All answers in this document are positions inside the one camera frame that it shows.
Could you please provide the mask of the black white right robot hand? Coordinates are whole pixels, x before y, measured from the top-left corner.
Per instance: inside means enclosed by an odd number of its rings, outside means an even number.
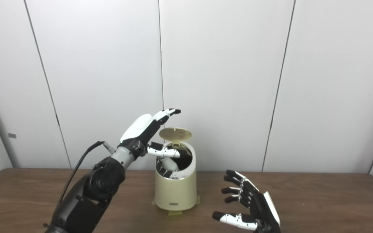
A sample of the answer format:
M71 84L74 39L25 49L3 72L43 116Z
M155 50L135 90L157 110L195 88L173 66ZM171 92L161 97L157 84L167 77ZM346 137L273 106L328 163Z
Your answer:
M230 194L224 199L226 204L239 202L250 213L224 213L214 211L212 218L224 224L237 228L250 230L253 233L280 233L281 220L274 202L268 191L262 193L243 174L226 170L224 180L235 184L235 187L226 187L221 190L223 194Z

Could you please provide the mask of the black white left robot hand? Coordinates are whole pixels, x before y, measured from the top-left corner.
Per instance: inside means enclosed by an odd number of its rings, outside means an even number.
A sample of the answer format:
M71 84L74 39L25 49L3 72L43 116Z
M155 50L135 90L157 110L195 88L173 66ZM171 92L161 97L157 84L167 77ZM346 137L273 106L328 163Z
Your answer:
M157 112L155 115L141 115L130 125L120 138L120 147L129 150L129 155L136 161L139 157L146 154L156 157L181 158L186 156L185 153L177 149L169 149L163 144L151 142L152 137L158 132L172 115L180 114L180 109L169 108Z

